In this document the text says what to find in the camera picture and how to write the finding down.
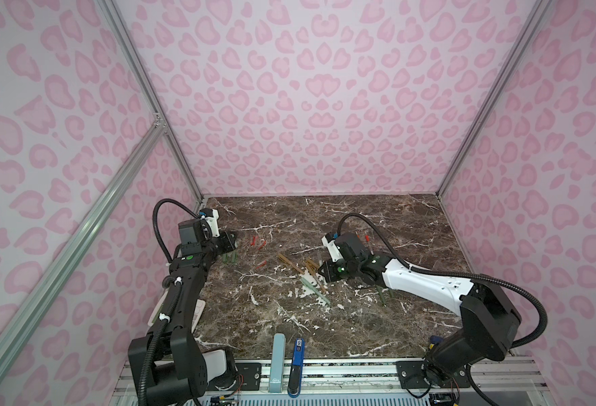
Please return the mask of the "light green pen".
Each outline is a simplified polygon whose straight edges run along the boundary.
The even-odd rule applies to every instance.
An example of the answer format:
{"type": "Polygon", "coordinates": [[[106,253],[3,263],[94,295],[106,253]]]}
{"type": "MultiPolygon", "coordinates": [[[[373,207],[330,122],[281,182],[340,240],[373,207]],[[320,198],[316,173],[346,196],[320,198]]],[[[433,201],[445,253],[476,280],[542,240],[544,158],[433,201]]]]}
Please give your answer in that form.
{"type": "Polygon", "coordinates": [[[312,292],[313,294],[315,294],[318,299],[320,299],[323,304],[325,304],[326,306],[331,306],[331,301],[324,296],[308,279],[306,279],[304,276],[301,276],[301,283],[303,285],[303,287],[309,291],[312,292]]]}

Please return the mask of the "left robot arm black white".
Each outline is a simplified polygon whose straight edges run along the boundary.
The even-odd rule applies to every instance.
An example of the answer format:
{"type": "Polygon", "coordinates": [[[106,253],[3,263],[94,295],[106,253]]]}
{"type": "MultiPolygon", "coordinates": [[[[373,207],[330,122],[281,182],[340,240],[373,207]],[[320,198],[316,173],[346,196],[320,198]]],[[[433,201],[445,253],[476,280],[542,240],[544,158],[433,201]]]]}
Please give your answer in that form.
{"type": "Polygon", "coordinates": [[[230,388],[238,382],[233,352],[201,352],[192,325],[212,264],[237,247],[237,234],[223,232],[200,244],[178,245],[163,286],[167,295],[153,325],[128,349],[138,404],[199,403],[210,383],[230,388]]]}

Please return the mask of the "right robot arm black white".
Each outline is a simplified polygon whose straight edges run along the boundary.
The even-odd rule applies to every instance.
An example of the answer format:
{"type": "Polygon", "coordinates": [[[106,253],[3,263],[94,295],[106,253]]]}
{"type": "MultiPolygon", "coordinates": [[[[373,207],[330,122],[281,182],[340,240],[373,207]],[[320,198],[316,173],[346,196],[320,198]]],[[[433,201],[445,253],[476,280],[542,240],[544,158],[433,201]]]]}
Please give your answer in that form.
{"type": "Polygon", "coordinates": [[[467,277],[424,274],[389,255],[360,259],[339,257],[324,262],[318,273],[328,283],[358,278],[365,284],[404,291],[443,306],[460,317],[461,328],[446,338],[432,338],[421,366],[406,382],[442,387],[466,365],[502,361],[511,349],[521,316],[500,286],[467,277]]]}

